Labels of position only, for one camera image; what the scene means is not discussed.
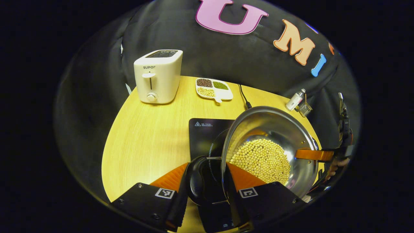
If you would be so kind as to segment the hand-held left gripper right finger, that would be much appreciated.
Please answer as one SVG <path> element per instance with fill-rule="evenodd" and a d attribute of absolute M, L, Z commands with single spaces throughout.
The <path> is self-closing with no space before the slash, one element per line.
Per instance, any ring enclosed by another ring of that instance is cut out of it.
<path fill-rule="evenodd" d="M 292 217 L 306 203 L 280 182 L 265 183 L 236 165 L 223 164 L 223 190 L 234 226 L 259 232 Z"/>

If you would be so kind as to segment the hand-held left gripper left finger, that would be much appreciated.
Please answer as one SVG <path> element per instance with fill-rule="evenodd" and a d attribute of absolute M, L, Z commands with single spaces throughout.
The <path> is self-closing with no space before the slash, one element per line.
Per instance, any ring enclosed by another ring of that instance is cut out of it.
<path fill-rule="evenodd" d="M 188 195 L 185 186 L 186 162 L 151 184 L 136 183 L 111 202 L 127 217 L 160 231 L 177 232 L 182 226 Z"/>

